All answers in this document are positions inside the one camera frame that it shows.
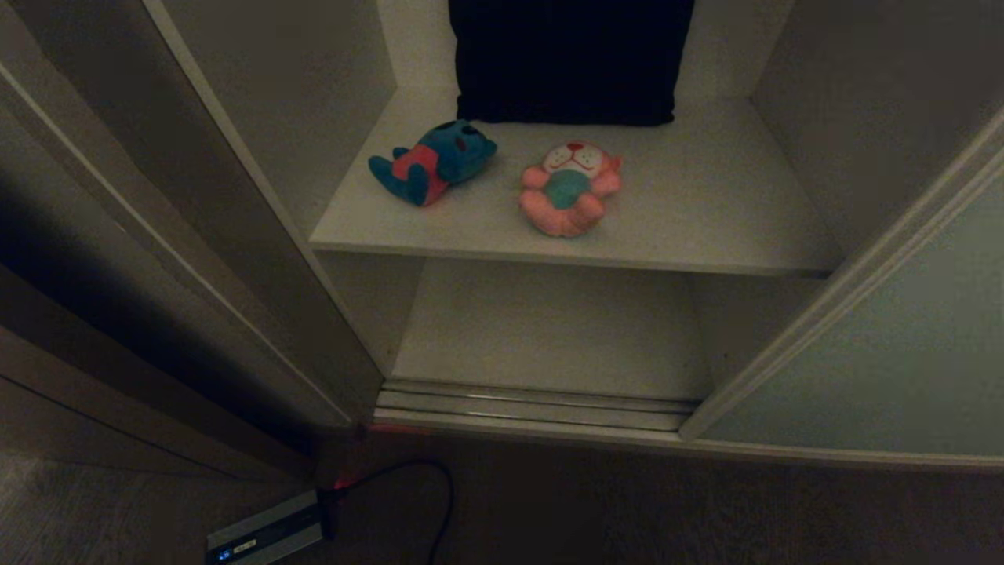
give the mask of white cabinet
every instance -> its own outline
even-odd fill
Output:
[[[778,375],[800,378],[785,367],[986,190],[1004,147],[986,2],[699,0],[673,123],[483,124],[487,170],[419,209],[366,159],[454,116],[445,0],[144,4],[379,367],[378,423],[891,449],[736,431],[794,398]],[[576,137],[623,156],[625,188],[596,230],[553,239],[519,176]]]

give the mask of stuffed toy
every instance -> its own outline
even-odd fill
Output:
[[[581,235],[602,219],[606,210],[600,199],[620,190],[619,169],[619,157],[610,157],[590,143],[560,145],[541,166],[523,173],[519,205],[548,235]]]
[[[394,163],[369,158],[369,170],[392,194],[416,206],[439,200],[451,185],[477,175],[498,146],[466,119],[447,121],[411,150],[394,150]]]

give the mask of shelf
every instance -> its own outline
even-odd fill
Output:
[[[450,119],[455,93],[399,88],[310,238],[317,249],[596,266],[818,275],[842,259],[784,155],[746,99],[682,102],[662,127],[482,123],[488,168],[426,209],[388,193],[370,155]],[[524,168],[586,138],[624,158],[624,189],[576,239],[542,235],[516,199]]]
[[[393,377],[703,399],[698,328],[680,273],[431,258]]]

